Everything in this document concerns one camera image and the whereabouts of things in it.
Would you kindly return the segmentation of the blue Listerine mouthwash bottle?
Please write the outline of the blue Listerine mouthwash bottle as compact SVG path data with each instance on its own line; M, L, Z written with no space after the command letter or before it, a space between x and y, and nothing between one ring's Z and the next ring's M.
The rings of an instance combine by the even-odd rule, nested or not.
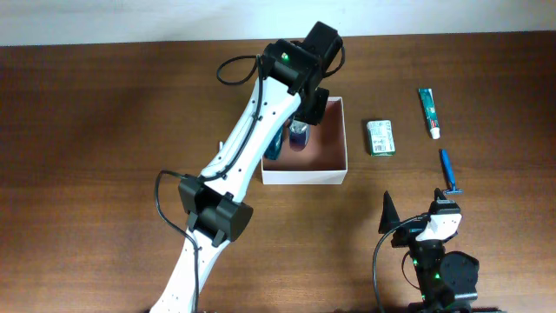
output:
M283 141L283 130L278 130L265 150L264 157L272 161L277 160L281 154Z

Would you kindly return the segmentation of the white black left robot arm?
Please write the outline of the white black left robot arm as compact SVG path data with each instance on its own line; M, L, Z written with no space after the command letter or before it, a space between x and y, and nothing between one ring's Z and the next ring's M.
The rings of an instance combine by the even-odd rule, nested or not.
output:
M153 312L196 312L199 297L220 254L246 229L253 208L244 203L255 167L287 121L321 122L329 91L320 83L343 58L338 31L316 23L302 41L279 39L251 56L253 92L237 124L197 176L171 175L188 215L182 252Z

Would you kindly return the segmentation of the clear foaming soap pump bottle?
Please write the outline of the clear foaming soap pump bottle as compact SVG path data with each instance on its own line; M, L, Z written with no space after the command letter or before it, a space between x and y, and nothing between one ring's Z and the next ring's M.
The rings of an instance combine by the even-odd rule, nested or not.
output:
M294 151L304 150L310 137L310 126L308 123L293 120L288 127L289 146Z

